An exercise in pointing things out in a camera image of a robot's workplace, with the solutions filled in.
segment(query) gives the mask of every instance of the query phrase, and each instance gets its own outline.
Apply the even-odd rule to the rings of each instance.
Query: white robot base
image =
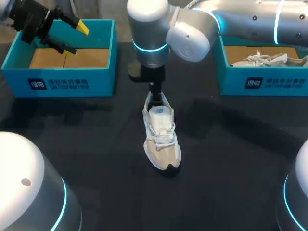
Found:
[[[0,231],[80,231],[78,201],[38,147],[0,132]]]
[[[308,141],[299,150],[276,206],[281,231],[308,231]]]

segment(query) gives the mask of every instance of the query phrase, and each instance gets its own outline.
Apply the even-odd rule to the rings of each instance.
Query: blue box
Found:
[[[36,48],[44,48],[35,40],[28,45],[17,33],[2,65],[2,73],[15,97],[110,97],[113,95],[116,71],[117,40],[114,20],[83,20],[90,30],[86,36],[70,25],[55,20],[50,29],[52,39],[74,48],[109,49],[107,68],[29,69]],[[52,80],[68,87],[55,88]]]
[[[219,37],[213,45],[213,55],[221,95],[308,96],[308,67],[231,67],[224,46],[287,47]],[[296,52],[299,58],[308,55],[298,49]]]

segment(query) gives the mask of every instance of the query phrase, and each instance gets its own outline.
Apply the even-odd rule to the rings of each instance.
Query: sneaker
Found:
[[[285,63],[288,59],[287,54],[277,54],[272,57],[269,55],[260,55],[257,51],[256,55],[248,56],[242,61],[232,64],[232,66],[237,67],[262,67],[262,66],[272,66],[272,63]]]
[[[303,59],[292,59],[288,58],[286,62],[272,62],[271,66],[282,66],[282,67],[308,67],[308,56]]]
[[[148,111],[151,99],[152,94],[149,93],[143,109],[146,130],[146,140],[143,147],[155,168],[161,171],[174,171],[181,162],[181,149],[174,131],[174,111],[163,93],[161,93],[163,105],[152,107]]]

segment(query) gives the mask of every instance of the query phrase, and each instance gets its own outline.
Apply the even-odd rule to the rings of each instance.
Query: glowing blue ring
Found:
[[[279,16],[281,13],[283,3],[284,3],[284,0],[281,0],[281,2],[279,3],[277,7],[277,11],[276,11],[276,19],[275,19],[275,26],[274,26],[274,42],[276,43],[276,45],[278,45],[278,40],[277,40],[278,22],[279,22]]]
[[[210,12],[210,11],[205,11],[205,10],[203,10],[203,9],[201,9],[201,8],[192,8],[192,10],[202,11],[202,12],[208,13],[210,16],[212,16],[212,18],[215,19],[215,21],[216,21],[216,23],[217,23],[217,25],[218,25],[218,33],[220,33],[220,22],[218,21],[218,19],[216,18],[216,16],[213,15],[212,12]]]
[[[146,49],[143,49],[143,48],[141,48],[141,47],[138,47],[138,46],[135,44],[134,40],[133,40],[133,43],[134,43],[135,47],[136,47],[138,50],[144,51],[144,52],[156,52],[156,51],[160,51],[160,50],[162,50],[163,48],[165,48],[165,47],[167,46],[167,44],[165,44],[164,46],[162,46],[162,47],[160,47],[160,48],[157,48],[157,49],[154,49],[154,50],[146,50]]]
[[[286,205],[286,207],[287,207],[287,209],[288,209],[288,211],[289,211],[289,214],[291,215],[291,217],[292,217],[292,219],[294,220],[294,222],[300,227],[300,229],[301,229],[302,231],[306,231],[306,230],[298,223],[298,221],[295,219],[295,217],[294,217],[293,214],[291,213],[291,210],[290,210],[290,208],[289,208],[289,206],[288,206],[288,203],[287,203],[287,199],[286,199],[286,196],[285,196],[285,185],[286,185],[286,183],[287,183],[288,176],[287,176],[287,178],[285,179],[284,187],[283,187],[284,202],[285,202],[285,205]]]
[[[57,226],[59,225],[59,223],[60,223],[60,221],[62,219],[64,210],[65,210],[65,207],[66,207],[66,200],[67,200],[66,186],[65,186],[65,183],[64,183],[63,179],[62,179],[62,181],[63,181],[63,185],[64,185],[64,202],[63,202],[63,207],[62,207],[61,213],[59,215],[59,218],[57,219],[56,223],[54,224],[54,226],[52,227],[52,229],[50,231],[54,231],[57,228]]]

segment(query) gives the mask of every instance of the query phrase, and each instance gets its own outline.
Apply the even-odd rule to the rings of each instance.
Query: black tablecloth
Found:
[[[15,99],[0,78],[0,130],[49,158],[80,201],[83,230],[275,230],[278,194],[308,137],[308,98],[220,97],[211,54],[198,64],[173,55],[163,92],[182,166],[164,178],[143,150],[148,86],[128,78],[132,44],[118,48],[113,98]]]

